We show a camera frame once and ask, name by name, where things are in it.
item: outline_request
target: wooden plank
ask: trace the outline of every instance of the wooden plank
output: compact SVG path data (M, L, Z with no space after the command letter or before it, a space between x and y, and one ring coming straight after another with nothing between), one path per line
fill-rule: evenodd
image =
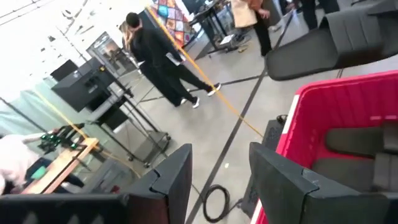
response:
M90 151L93 150L97 143L98 140L95 138L85 139L82 144L86 145L87 147L80 153L78 159L83 160L90 153ZM63 182L63 180L65 180L67 175L72 173L73 170L79 165L79 161L73 161L73 157L75 157L78 153L79 151L65 149L47 167L47 173L39 180L34 180L31 184L29 184L22 194L41 194L42 192L44 194L52 193Z

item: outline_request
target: gray floor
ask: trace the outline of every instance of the gray floor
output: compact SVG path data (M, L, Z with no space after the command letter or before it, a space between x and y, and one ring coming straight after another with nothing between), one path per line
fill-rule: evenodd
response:
M321 18L322 12L319 11L318 15ZM271 34L273 44L277 42L281 32L282 29ZM281 44L293 41L307 32L308 29L303 22L302 15L294 15ZM254 33L251 32L249 34L252 39L249 42L249 48L243 53L213 54L211 58L204 57L197 61L197 64L213 83L240 80L262 73L264 60L259 55L259 45ZM197 40L196 44L189 51L192 58L196 57L205 44L206 37ZM192 66L187 66L199 76L198 72ZM392 57L359 67L346 68L343 70L342 77L365 75L393 69L398 69L398 57ZM338 71L335 70L285 82L275 82L269 77L265 77L259 85L258 91L254 95L244 119L252 124L260 133L264 133L268 120L274 119L278 114L286 114L288 112L292 98L298 88L317 80L337 78L337 74ZM221 93L240 113L248 102L249 96L257 82L258 79L252 79L225 85L221 89ZM150 84L143 83L143 85L142 89L151 89ZM193 94L201 98L201 105L195 110L192 109L190 103L186 103L179 108L174 108L164 98L152 100L152 98L160 96L156 89L152 89L147 95L144 94L144 101L139 105L161 129L169 132L173 137L173 142L167 150L167 154L173 153L182 144L191 143L193 145L192 182L196 188L201 190L218 160L238 117L217 96L209 98L203 91L196 91ZM261 140L261 137L251 128L242 124L222 161L220 169L215 175L213 184L221 184L226 187L231 194L232 203L243 197L249 180L249 143L252 141L261 142ZM161 160L162 158L159 158L154 165L158 164ZM197 199L197 192L191 189L187 216ZM222 206L222 194L218 192L214 193L208 201L210 216L215 217L219 215ZM197 213L193 223L207 223L203 217L202 208ZM220 223L250 223L250 219L242 211L235 208Z

